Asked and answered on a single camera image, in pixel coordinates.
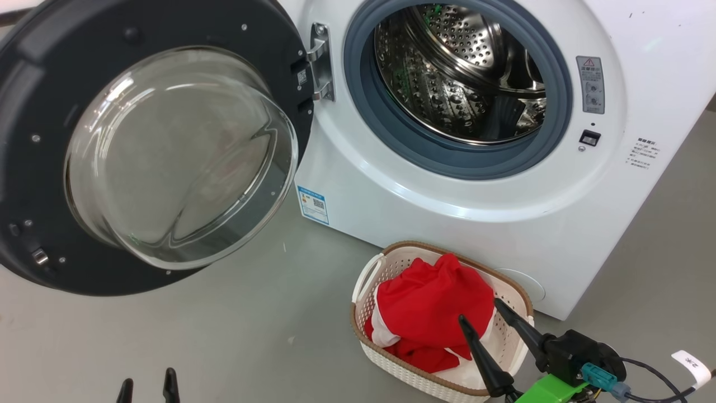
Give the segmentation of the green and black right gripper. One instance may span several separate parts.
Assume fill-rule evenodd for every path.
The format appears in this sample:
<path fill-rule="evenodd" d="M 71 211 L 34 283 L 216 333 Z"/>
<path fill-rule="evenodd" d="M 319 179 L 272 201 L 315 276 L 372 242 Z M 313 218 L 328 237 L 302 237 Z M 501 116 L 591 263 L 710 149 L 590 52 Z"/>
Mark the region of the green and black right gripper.
<path fill-rule="evenodd" d="M 627 370 L 610 346 L 577 331 L 566 331 L 559 337 L 541 334 L 502 299 L 495 298 L 494 306 L 519 334 L 532 353 L 537 370 L 544 372 L 545 377 L 527 392 L 516 392 L 512 375 L 501 369 L 481 343 L 472 324 L 460 315 L 459 326 L 492 398 L 504 396 L 506 403 L 594 403 L 597 393 L 603 391 L 583 380 L 581 368 L 587 363 L 616 375 L 619 382 L 626 380 Z"/>

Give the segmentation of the red and white garment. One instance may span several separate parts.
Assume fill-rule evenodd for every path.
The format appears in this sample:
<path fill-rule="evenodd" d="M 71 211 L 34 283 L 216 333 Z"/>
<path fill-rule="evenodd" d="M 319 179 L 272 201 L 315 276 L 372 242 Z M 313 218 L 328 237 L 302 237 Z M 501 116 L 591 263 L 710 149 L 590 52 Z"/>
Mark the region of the red and white garment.
<path fill-rule="evenodd" d="M 413 372 L 483 388 L 459 324 L 464 316 L 479 337 L 490 331 L 494 292 L 481 274 L 453 254 L 434 263 L 412 256 L 389 263 L 381 254 L 369 268 L 365 281 L 376 280 L 376 286 L 357 293 L 368 306 L 359 319 L 361 334 Z"/>

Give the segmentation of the black round glass washer door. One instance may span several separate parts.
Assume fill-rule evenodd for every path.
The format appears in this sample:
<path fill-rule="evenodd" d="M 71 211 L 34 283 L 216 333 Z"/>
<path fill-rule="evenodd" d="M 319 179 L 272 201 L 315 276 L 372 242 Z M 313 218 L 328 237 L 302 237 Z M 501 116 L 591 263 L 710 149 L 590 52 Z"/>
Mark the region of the black round glass washer door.
<path fill-rule="evenodd" d="M 156 290 L 258 235 L 311 135 L 279 0 L 44 0 L 0 43 L 0 264 Z"/>

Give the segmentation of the cream basket with brown rim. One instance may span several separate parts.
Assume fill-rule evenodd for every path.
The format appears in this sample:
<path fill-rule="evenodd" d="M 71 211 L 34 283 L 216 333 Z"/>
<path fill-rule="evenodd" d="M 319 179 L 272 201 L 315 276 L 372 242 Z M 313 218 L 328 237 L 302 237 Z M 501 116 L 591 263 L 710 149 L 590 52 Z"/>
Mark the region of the cream basket with brown rim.
<path fill-rule="evenodd" d="M 384 248 L 366 264 L 351 296 L 351 327 L 361 348 L 373 364 L 402 382 L 448 403 L 485 403 L 490 396 L 477 368 L 469 360 L 446 372 L 427 373 L 378 347 L 366 336 L 365 324 L 373 313 L 371 297 L 383 281 L 397 277 L 415 258 L 435 263 L 449 250 L 419 241 L 401 241 Z M 504 371 L 514 376 L 529 350 L 500 314 L 494 313 L 481 343 Z"/>

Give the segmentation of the white front-load washing machine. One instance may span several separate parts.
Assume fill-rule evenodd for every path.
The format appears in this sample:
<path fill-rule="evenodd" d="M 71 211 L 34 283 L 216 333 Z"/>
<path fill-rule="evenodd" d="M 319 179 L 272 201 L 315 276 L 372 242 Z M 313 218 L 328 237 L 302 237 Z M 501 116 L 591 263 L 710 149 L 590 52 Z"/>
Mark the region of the white front-load washing machine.
<path fill-rule="evenodd" d="M 317 102 L 295 184 L 326 199 L 330 227 L 376 246 L 422 240 L 545 289 L 538 311 L 564 320 L 716 94 L 716 0 L 517 0 L 555 37 L 573 85 L 557 148 L 502 179 L 441 176 L 400 157 L 366 125 L 343 73 L 343 41 L 365 0 L 279 0 L 303 39 L 329 26 L 335 102 Z M 599 57 L 605 113 L 584 113 L 576 56 Z M 583 130 L 601 133 L 596 147 Z M 637 138 L 660 147 L 644 170 Z"/>

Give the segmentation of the perforated steel washer drum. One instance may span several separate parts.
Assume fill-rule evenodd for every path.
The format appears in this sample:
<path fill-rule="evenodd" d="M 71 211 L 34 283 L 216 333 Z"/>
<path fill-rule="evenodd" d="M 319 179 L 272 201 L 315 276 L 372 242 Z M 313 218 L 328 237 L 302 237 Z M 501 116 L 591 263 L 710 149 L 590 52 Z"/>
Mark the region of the perforated steel washer drum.
<path fill-rule="evenodd" d="M 447 139 L 504 144 L 537 133 L 544 123 L 547 96 L 529 52 L 471 8 L 402 8 L 374 29 L 374 56 L 391 99 Z"/>

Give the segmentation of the metal door hinge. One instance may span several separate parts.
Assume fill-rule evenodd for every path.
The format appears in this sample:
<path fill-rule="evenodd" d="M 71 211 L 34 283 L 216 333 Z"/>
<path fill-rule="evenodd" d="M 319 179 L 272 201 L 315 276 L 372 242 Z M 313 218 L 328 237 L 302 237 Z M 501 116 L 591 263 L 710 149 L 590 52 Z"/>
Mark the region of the metal door hinge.
<path fill-rule="evenodd" d="M 307 61 L 313 72 L 313 99 L 336 101 L 335 80 L 332 67 L 332 44 L 329 26 L 314 22 L 311 28 L 311 49 Z"/>

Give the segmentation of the round white filter cover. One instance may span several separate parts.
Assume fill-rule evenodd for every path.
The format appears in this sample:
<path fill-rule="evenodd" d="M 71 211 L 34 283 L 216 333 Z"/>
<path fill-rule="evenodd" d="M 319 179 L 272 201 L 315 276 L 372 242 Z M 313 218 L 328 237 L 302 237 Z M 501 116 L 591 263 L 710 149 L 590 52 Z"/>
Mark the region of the round white filter cover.
<path fill-rule="evenodd" d="M 526 273 L 519 272 L 517 270 L 507 268 L 496 268 L 499 273 L 511 278 L 515 282 L 519 283 L 520 286 L 526 291 L 532 303 L 537 303 L 544 300 L 547 296 L 547 292 L 540 283 L 527 275 Z"/>

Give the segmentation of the blue energy label sticker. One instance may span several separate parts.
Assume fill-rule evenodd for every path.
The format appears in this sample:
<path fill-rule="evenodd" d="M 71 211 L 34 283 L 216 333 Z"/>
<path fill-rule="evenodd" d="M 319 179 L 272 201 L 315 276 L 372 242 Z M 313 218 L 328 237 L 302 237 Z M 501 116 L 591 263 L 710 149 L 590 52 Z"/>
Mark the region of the blue energy label sticker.
<path fill-rule="evenodd" d="M 323 225 L 330 226 L 329 214 L 327 212 L 326 199 L 324 196 L 301 186 L 296 186 L 296 190 L 303 217 Z"/>

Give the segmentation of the grey warning sticker panel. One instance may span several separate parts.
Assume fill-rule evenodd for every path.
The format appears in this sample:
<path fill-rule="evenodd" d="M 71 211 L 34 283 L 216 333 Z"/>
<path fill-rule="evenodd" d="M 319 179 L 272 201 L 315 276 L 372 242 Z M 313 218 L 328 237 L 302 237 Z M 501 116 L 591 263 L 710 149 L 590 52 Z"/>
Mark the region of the grey warning sticker panel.
<path fill-rule="evenodd" d="M 599 57 L 576 56 L 580 69 L 581 104 L 584 113 L 605 113 L 604 70 Z"/>

